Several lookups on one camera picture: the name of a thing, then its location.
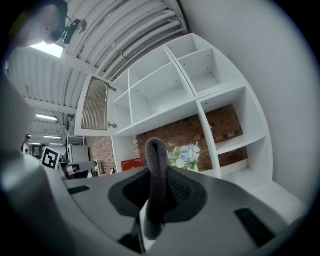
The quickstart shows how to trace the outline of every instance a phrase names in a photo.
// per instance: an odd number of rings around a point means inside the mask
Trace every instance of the fluorescent light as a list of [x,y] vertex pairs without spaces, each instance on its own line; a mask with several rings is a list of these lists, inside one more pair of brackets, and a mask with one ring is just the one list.
[[50,54],[52,56],[60,58],[64,48],[56,45],[56,44],[46,44],[45,42],[38,43],[36,45],[31,46],[34,49],[37,49],[41,52]]
[[43,136],[45,138],[49,138],[49,139],[61,139],[61,137],[58,136]]
[[55,116],[50,116],[50,115],[36,114],[36,117],[37,118],[43,118],[43,119],[49,119],[49,120],[58,121],[58,119]]

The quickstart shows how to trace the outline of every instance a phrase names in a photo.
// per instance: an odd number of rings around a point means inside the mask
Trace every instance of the flower bouquet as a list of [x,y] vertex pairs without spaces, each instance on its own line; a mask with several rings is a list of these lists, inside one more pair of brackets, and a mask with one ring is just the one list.
[[187,169],[198,172],[198,159],[201,149],[198,147],[198,142],[195,145],[176,146],[173,152],[167,152],[172,167]]

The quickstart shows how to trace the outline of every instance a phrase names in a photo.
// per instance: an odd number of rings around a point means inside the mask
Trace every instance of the black slot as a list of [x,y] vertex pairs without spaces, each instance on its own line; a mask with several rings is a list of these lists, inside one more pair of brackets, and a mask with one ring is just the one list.
[[69,188],[68,191],[69,191],[70,195],[74,195],[74,194],[84,192],[84,191],[87,191],[90,189],[91,189],[90,187],[88,187],[87,185],[84,185],[84,186],[77,186],[77,187]]
[[244,228],[250,234],[258,247],[275,238],[275,235],[254,215],[249,208],[234,211]]

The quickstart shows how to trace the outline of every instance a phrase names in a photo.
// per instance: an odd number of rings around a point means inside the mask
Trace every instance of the red box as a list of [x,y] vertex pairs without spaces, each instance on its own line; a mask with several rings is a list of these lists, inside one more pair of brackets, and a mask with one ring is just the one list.
[[141,158],[121,162],[122,171],[129,171],[144,166]]

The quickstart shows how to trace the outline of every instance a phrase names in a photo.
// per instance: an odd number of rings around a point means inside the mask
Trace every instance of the red brick wall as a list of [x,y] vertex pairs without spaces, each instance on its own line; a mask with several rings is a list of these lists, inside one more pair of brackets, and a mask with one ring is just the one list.
[[89,158],[98,160],[101,174],[110,174],[111,168],[116,170],[111,137],[88,136],[85,140],[89,148]]
[[[243,134],[240,122],[232,105],[206,113],[215,143],[223,142]],[[165,143],[166,149],[172,152],[175,147],[196,144],[201,149],[197,167],[199,171],[212,169],[211,158],[204,131],[198,115],[182,119],[155,130],[140,134],[133,141],[137,157],[146,164],[145,144],[148,139],[158,137]],[[221,166],[226,166],[248,158],[245,147],[219,156]]]

